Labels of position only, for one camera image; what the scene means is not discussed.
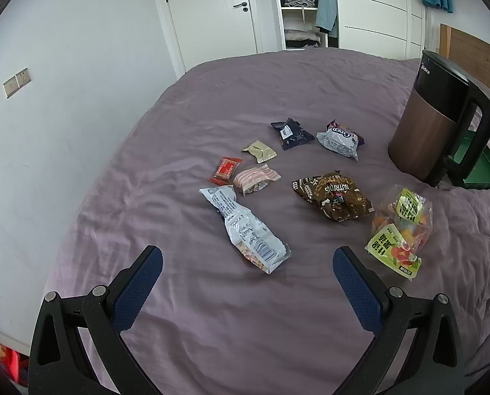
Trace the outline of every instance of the wall outlet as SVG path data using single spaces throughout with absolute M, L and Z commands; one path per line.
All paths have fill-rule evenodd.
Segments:
M 7 98 L 17 92 L 18 89 L 20 89 L 20 86 L 18 85 L 18 80 L 16 80 L 16 76 L 11 77 L 4 83 L 4 92 Z
M 20 87 L 27 85 L 31 81 L 29 70 L 27 68 L 20 71 L 15 77 L 16 81 L 18 81 L 18 86 Z
M 4 83 L 5 96 L 9 98 L 11 95 L 15 94 L 18 89 L 23 88 L 23 86 L 27 85 L 30 81 L 31 76 L 29 75 L 29 70 L 24 68 Z

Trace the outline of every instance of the white snack packaging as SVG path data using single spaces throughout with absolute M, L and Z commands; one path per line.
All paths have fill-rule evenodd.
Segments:
M 289 247 L 274 236 L 250 209 L 236 201 L 233 186 L 202 188 L 199 191 L 223 215 L 230 241 L 247 260 L 265 273 L 272 273 L 291 256 Z
M 331 127 L 327 129 L 327 132 L 318 132 L 316 138 L 325 148 L 345 157 L 354 157 L 358 161 L 358 154 L 356 154 L 358 135 L 354 132 L 340 127 Z

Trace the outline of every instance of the purple bedsheet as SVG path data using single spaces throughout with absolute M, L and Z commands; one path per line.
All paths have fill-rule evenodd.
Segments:
M 334 250 L 349 245 L 387 286 L 415 297 L 450 297 L 468 379 L 477 378 L 490 362 L 490 190 L 431 188 L 390 161 L 388 142 L 418 63 L 309 49 L 190 70 L 141 118 L 96 181 L 46 290 L 86 294 L 156 245 L 164 271 L 123 338 L 163 393 L 328 395 L 372 339 L 331 269 Z M 366 142 L 359 162 L 317 141 L 283 151 L 270 123 L 287 117 L 313 134 L 332 119 L 349 126 Z M 278 153 L 268 164 L 282 178 L 238 201 L 292 250 L 271 275 L 230 243 L 198 192 L 212 185 L 208 177 L 222 156 L 243 158 L 239 170 L 254 166 L 240 150 L 256 140 Z M 331 222 L 291 188 L 295 179 L 334 170 L 375 204 L 393 184 L 433 202 L 433 233 L 412 282 L 365 252 L 371 217 Z M 106 372 L 98 375 L 112 387 Z

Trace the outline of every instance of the snack wrapper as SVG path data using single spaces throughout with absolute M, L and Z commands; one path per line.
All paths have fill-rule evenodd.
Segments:
M 223 157 L 215 174 L 209 180 L 217 185 L 230 184 L 230 177 L 241 162 L 243 162 L 241 159 L 235 157 Z
M 284 150 L 314 141 L 314 136 L 302 129 L 299 123 L 290 117 L 287 121 L 275 121 L 271 126 L 280 133 Z
M 395 185 L 376 207 L 373 237 L 365 249 L 398 274 L 413 279 L 422 263 L 417 253 L 432 232 L 432 219 L 429 200 Z
M 353 180 L 343 177 L 339 171 L 297 179 L 292 182 L 292 188 L 336 222 L 369 215 L 374 211 L 369 199 L 364 197 Z
M 284 245 L 250 209 L 236 202 L 231 185 L 199 190 L 214 205 L 225 220 L 230 241 L 243 256 L 265 273 L 272 273 L 291 256 Z
M 258 163 L 266 162 L 277 156 L 277 153 L 273 149 L 261 141 L 253 142 L 248 147 L 245 147 L 243 151 L 248 151 L 250 154 L 252 154 Z
M 272 170 L 268 165 L 259 168 L 251 168 L 240 172 L 234 178 L 234 185 L 243 192 L 243 196 L 257 192 L 266 187 L 271 181 L 280 179 L 280 174 Z
M 364 144 L 364 138 L 347 126 L 339 125 L 335 120 L 331 121 L 325 129 L 326 132 L 316 134 L 320 144 L 331 151 L 345 157 L 353 157 L 358 161 L 356 149 L 359 145 Z

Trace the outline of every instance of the metal screw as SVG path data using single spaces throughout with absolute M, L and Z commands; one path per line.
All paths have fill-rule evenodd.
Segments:
M 104 285 L 97 285 L 94 287 L 92 293 L 95 297 L 100 297 L 101 295 L 104 295 L 106 292 L 106 287 Z
M 404 291 L 402 291 L 398 286 L 392 286 L 389 288 L 389 294 L 399 299 L 402 297 L 402 294 L 404 294 Z
M 442 303 L 442 304 L 447 304 L 450 300 L 446 294 L 439 294 L 437 296 L 437 299 Z
M 45 296 L 44 296 L 44 300 L 45 301 L 53 301 L 56 297 L 56 292 L 54 291 L 49 291 Z

